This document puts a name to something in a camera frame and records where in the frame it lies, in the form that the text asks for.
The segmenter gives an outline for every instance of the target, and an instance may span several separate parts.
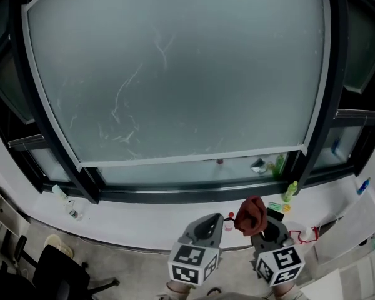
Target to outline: red cloth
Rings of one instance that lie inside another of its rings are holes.
[[[247,198],[240,206],[235,219],[235,229],[243,232],[243,236],[255,236],[267,228],[267,210],[260,197]]]

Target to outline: black office chair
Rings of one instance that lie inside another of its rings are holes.
[[[26,237],[21,236],[14,257],[17,262],[22,257],[36,268],[32,281],[41,299],[92,300],[93,294],[119,285],[119,281],[114,279],[109,284],[88,290],[88,264],[78,265],[53,246],[46,246],[39,262],[36,262],[24,251],[25,244]]]

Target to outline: white cube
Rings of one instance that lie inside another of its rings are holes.
[[[303,256],[294,246],[289,246],[260,253],[256,271],[272,287],[295,280],[304,265]]]
[[[218,268],[219,249],[176,242],[168,259],[171,280],[200,286]]]

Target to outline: sleeve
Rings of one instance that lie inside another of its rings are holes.
[[[168,284],[164,291],[155,297],[155,300],[186,300],[189,293],[179,293],[168,288]]]
[[[308,298],[301,292],[299,287],[294,286],[290,291],[276,300],[308,300]]]

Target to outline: concrete floor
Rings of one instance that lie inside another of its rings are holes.
[[[99,244],[80,237],[71,236],[64,232],[45,226],[40,222],[32,221],[27,233],[25,251],[36,261],[44,249],[44,242],[50,234],[57,234],[62,241],[74,251],[74,260],[81,264],[89,264],[87,273],[91,277],[89,288],[106,284],[116,278],[120,281],[118,287],[100,292],[95,295],[99,300],[128,299],[142,300],[153,299],[161,293],[165,284],[169,281],[167,254],[143,253],[128,251],[114,246]],[[312,281],[311,276],[320,277],[332,272],[337,268],[343,268],[354,261],[361,259],[372,250],[372,243],[369,242],[363,247],[357,247],[342,257],[329,262],[317,269],[309,270],[311,257],[314,260],[315,254],[308,252],[306,256],[306,267],[303,269],[296,284],[300,287]],[[213,287],[220,287],[225,292],[239,292],[251,296],[265,296],[271,289],[263,279],[258,279],[253,271],[250,260],[253,259],[251,248],[240,251],[226,251],[222,254],[222,261],[218,270],[210,276],[205,285],[192,290],[190,299],[205,296]],[[21,259],[22,274],[32,281],[34,268]],[[354,281],[357,273],[346,272],[341,274],[345,300],[359,299],[359,286],[350,286],[348,281]]]

